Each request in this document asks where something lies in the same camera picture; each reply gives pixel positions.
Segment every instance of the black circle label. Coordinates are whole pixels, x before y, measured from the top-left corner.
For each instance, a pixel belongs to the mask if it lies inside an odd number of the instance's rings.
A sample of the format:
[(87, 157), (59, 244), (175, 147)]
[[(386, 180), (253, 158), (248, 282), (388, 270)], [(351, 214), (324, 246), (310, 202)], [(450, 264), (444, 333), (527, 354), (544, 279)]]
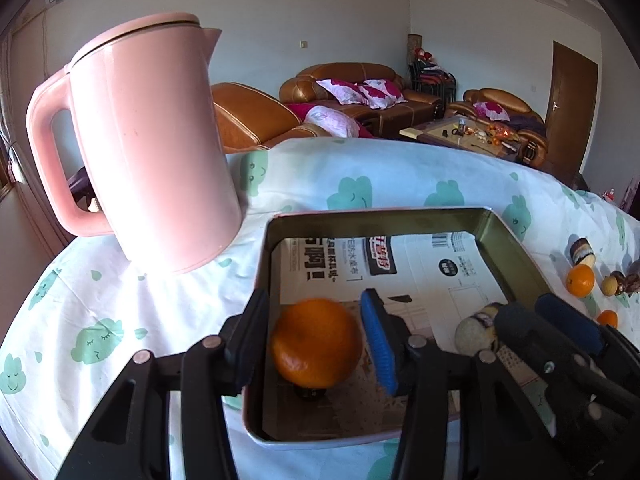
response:
[(453, 260), (449, 260), (448, 258), (440, 260), (438, 268), (445, 276), (455, 276), (458, 273), (458, 266), (453, 262)]

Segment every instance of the kettle handle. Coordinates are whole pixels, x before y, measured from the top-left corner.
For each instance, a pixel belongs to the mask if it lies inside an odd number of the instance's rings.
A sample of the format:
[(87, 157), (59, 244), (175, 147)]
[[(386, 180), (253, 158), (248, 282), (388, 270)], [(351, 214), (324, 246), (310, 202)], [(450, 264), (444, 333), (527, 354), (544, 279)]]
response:
[(66, 183), (51, 121), (60, 110), (71, 110), (70, 90), (69, 76), (64, 68), (35, 89), (27, 108), (27, 133), (33, 158), (51, 207), (63, 228), (77, 236), (112, 234), (104, 213), (80, 209)]

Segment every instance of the newspaper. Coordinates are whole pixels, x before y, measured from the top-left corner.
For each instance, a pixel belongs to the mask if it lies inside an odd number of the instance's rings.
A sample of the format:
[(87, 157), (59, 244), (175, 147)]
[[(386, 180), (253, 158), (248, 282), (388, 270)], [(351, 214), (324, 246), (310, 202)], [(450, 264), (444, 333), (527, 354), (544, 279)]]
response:
[[(271, 257), (270, 331), (283, 308), (306, 298), (341, 302), (360, 322), (360, 295), (375, 288), (390, 314), (412, 333), (434, 338), (456, 352), (454, 333), (462, 319), (489, 303), (507, 303), (467, 232), (372, 238), (287, 238)], [(535, 373), (509, 349), (498, 355), (520, 384)], [(460, 406), (449, 398), (450, 418)], [(399, 430), (406, 398), (390, 397), (376, 380), (365, 344), (354, 373), (322, 399), (300, 398), (268, 355), (264, 378), (263, 429), (277, 440), (347, 438)]]

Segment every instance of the kettle spout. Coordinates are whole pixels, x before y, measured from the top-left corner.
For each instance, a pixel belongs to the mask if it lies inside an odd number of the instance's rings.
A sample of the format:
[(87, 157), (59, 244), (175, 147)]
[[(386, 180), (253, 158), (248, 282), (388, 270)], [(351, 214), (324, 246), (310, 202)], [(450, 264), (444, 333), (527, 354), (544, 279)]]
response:
[(216, 47), (216, 43), (218, 42), (218, 38), (222, 34), (222, 31), (219, 28), (203, 28), (202, 29), (202, 51), (204, 53), (204, 57), (207, 60), (207, 64), (211, 61), (211, 56), (213, 56), (213, 49)]

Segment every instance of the wooden door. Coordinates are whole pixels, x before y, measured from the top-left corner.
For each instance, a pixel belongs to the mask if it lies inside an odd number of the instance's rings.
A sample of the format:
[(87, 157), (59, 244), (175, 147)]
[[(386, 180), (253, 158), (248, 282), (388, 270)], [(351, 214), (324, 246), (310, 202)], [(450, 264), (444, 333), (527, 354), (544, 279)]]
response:
[(546, 109), (548, 172), (568, 186), (580, 171), (591, 132), (598, 65), (554, 41), (554, 67)]

